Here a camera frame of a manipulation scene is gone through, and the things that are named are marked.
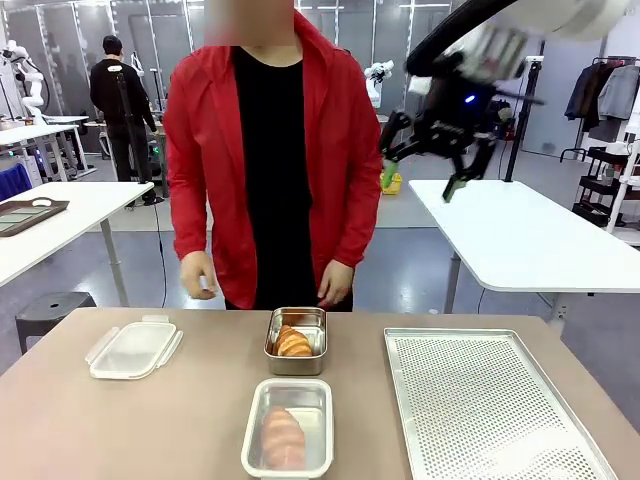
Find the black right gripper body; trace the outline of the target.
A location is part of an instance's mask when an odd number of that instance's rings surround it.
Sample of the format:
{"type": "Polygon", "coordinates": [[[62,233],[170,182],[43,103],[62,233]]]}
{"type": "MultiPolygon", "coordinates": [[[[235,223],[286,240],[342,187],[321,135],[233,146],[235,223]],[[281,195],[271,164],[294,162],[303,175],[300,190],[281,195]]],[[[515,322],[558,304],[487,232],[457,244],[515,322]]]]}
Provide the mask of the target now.
{"type": "Polygon", "coordinates": [[[494,84],[460,75],[432,77],[421,109],[413,121],[412,139],[420,153],[453,158],[492,131],[490,104],[494,84]]]}

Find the person's left hand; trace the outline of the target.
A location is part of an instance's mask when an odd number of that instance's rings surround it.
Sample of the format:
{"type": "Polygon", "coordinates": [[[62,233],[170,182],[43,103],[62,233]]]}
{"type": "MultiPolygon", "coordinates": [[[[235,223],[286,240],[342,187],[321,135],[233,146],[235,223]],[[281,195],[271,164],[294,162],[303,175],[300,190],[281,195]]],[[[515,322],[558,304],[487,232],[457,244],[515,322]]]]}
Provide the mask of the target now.
{"type": "Polygon", "coordinates": [[[334,307],[350,293],[354,280],[354,268],[337,260],[326,266],[318,290],[318,305],[321,308],[334,307]]]}

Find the person's right hand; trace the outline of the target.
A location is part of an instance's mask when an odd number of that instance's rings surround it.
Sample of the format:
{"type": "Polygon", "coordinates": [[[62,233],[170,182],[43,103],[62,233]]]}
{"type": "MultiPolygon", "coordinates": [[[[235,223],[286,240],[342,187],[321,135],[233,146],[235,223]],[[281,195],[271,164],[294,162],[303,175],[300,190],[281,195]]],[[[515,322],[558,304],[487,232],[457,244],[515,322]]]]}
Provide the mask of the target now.
{"type": "Polygon", "coordinates": [[[189,297],[211,300],[217,295],[214,265],[205,251],[185,255],[180,264],[181,282],[189,297]]]}

